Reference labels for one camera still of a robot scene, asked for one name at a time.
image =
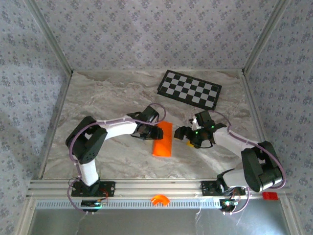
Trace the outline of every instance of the orange clip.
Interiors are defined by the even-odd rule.
[[[170,203],[170,199],[168,199],[167,196],[158,194],[151,198],[151,202],[153,203],[153,205],[157,205],[159,202],[161,202],[164,206],[167,206]]]

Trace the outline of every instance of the wallpaper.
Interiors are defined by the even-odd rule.
[[[73,70],[242,68],[276,3],[37,2]]]
[[[0,234],[8,235],[41,166],[67,76],[23,1],[1,1],[0,25]]]
[[[313,3],[294,0],[249,75],[303,227],[313,234]]]

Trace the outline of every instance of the black and white checkerboard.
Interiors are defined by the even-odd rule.
[[[168,70],[158,94],[205,110],[214,110],[222,86]]]

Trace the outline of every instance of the patterned wallpaper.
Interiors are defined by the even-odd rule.
[[[276,3],[37,2],[74,70],[242,68]]]
[[[0,3],[0,234],[11,234],[67,76],[21,0]]]
[[[268,137],[313,234],[313,3],[294,0],[249,75]]]

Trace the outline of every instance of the marble tabletop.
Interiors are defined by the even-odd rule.
[[[225,114],[233,130],[256,140],[245,95],[239,78],[216,71],[180,71],[181,73],[222,85],[216,111]],[[164,71],[75,72],[70,82],[61,117],[47,159],[44,179],[69,179],[77,171],[68,157],[65,140],[85,116],[112,119],[143,111],[158,102],[167,110],[166,121],[173,131],[188,125],[199,108],[157,95]],[[162,109],[157,108],[162,116]],[[216,123],[225,123],[212,114]],[[119,136],[104,142],[96,157],[101,179],[120,178],[216,178],[217,174],[241,166],[241,159],[220,146],[195,149],[186,141],[173,140],[172,157],[153,157],[153,141]]]

